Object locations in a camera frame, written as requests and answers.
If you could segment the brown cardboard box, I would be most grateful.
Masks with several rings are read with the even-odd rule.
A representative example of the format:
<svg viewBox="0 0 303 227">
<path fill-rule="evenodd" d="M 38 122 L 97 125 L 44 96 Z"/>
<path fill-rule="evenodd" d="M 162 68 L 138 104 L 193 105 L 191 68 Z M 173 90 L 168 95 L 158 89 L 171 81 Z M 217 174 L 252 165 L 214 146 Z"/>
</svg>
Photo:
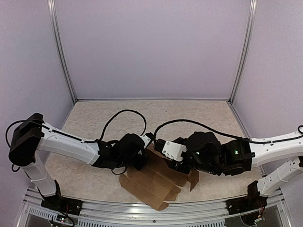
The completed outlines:
<svg viewBox="0 0 303 227">
<path fill-rule="evenodd" d="M 120 185 L 129 193 L 157 211 L 166 209 L 170 201 L 175 201 L 181 187 L 190 183 L 192 191 L 199 182 L 197 170 L 183 174 L 167 166 L 167 159 L 154 150 L 151 144 L 146 148 L 149 160 L 142 170 L 129 167 L 120 175 Z"/>
</svg>

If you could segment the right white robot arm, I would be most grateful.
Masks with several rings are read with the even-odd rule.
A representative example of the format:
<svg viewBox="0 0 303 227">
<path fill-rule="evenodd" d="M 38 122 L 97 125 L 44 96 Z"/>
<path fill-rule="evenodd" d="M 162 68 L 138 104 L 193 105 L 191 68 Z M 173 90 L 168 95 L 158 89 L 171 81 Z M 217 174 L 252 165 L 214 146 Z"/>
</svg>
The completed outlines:
<svg viewBox="0 0 303 227">
<path fill-rule="evenodd" d="M 221 144 L 212 132 L 194 132 L 186 139 L 167 141 L 162 151 L 170 168 L 188 173 L 195 169 L 213 175 L 239 175 L 265 163 L 287 159 L 269 176 L 248 186 L 242 206 L 252 210 L 281 185 L 303 171 L 303 133 L 270 139 L 237 138 Z"/>
</svg>

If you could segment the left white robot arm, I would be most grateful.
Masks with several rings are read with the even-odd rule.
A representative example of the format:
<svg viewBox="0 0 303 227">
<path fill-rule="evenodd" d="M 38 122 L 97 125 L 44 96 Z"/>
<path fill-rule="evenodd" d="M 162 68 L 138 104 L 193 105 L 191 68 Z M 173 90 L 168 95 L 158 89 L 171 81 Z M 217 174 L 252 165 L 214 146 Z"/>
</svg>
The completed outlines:
<svg viewBox="0 0 303 227">
<path fill-rule="evenodd" d="M 8 142 L 9 160 L 24 170 L 43 197 L 56 210 L 66 206 L 58 183 L 49 175 L 38 151 L 46 151 L 79 160 L 96 168 L 114 170 L 129 166 L 141 170 L 148 160 L 145 149 L 154 135 L 127 133 L 119 140 L 87 140 L 59 130 L 35 113 L 26 120 L 13 122 L 12 139 Z"/>
</svg>

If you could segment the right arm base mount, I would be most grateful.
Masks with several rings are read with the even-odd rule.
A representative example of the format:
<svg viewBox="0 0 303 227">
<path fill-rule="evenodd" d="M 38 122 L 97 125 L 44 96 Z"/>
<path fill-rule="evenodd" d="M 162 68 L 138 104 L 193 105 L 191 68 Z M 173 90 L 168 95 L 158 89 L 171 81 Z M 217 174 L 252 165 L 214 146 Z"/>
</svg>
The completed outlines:
<svg viewBox="0 0 303 227">
<path fill-rule="evenodd" d="M 226 201 L 229 215 L 256 210 L 267 206 L 267 196 L 261 196 L 257 185 L 249 185 L 247 195 Z"/>
</svg>

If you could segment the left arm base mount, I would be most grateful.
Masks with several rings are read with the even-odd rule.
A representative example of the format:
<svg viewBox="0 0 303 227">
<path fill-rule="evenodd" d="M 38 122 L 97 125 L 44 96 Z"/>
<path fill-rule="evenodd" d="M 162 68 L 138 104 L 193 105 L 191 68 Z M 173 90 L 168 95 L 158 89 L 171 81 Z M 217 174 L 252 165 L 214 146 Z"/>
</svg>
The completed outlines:
<svg viewBox="0 0 303 227">
<path fill-rule="evenodd" d="M 83 201 L 66 197 L 51 198 L 42 200 L 41 206 L 51 210 L 56 210 L 65 214 L 80 215 Z"/>
</svg>

